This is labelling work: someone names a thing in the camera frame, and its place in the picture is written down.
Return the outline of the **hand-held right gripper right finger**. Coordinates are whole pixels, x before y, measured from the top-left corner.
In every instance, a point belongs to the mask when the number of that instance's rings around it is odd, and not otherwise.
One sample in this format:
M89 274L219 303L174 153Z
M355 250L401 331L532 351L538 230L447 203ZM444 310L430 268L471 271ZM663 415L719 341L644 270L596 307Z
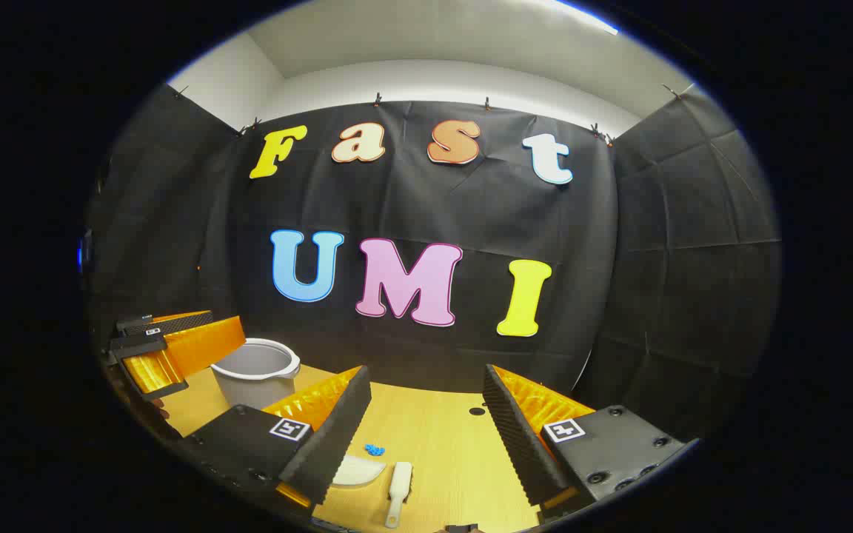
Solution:
M698 447L632 409L593 409L492 364L483 398L529 503L568 522L643 488Z

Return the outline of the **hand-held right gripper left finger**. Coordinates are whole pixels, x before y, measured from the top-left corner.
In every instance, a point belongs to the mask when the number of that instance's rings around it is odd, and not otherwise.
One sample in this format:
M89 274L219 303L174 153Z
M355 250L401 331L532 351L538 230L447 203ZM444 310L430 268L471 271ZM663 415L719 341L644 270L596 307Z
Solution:
M358 366L264 409L227 409L181 439L181 457L253 505L309 514L324 502L369 402L369 370Z

